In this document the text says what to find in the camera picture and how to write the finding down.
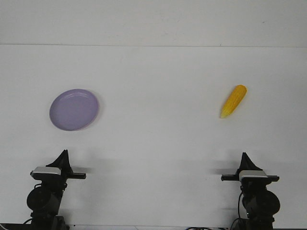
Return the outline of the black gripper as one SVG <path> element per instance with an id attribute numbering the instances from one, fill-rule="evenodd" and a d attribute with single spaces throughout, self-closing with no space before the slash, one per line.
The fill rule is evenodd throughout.
<path id="1" fill-rule="evenodd" d="M 61 170 L 61 177 L 56 178 L 53 176 L 50 179 L 41 181 L 42 185 L 48 189 L 65 189 L 67 187 L 66 181 L 68 179 L 86 179 L 85 173 L 71 171 L 67 149 L 65 149 L 52 163 L 46 165 L 46 167 L 55 167 Z"/>
<path id="2" fill-rule="evenodd" d="M 245 170 L 257 171 L 258 167 L 252 162 L 246 152 L 242 153 L 241 162 L 239 166 L 239 171 L 235 174 L 222 174 L 222 181 L 239 181 L 239 173 Z M 266 179 L 247 179 L 243 180 L 241 183 L 242 191 L 262 191 L 267 189 L 267 185 L 272 182 L 279 181 L 279 176 L 277 175 L 267 175 Z"/>

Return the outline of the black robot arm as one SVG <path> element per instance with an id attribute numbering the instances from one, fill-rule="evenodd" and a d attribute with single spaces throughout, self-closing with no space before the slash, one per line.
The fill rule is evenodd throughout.
<path id="1" fill-rule="evenodd" d="M 59 208 L 68 179 L 86 179 L 85 173 L 74 172 L 69 161 L 69 152 L 64 150 L 52 163 L 38 166 L 30 172 L 34 180 L 40 181 L 27 196 L 31 219 L 25 221 L 25 230 L 69 230 Z"/>
<path id="2" fill-rule="evenodd" d="M 221 176 L 222 181 L 240 182 L 238 217 L 233 221 L 231 230 L 273 229 L 273 216 L 279 212 L 281 204 L 278 197 L 267 189 L 267 185 L 279 179 L 277 175 L 267 175 L 252 162 L 247 153 L 242 153 L 236 173 Z"/>

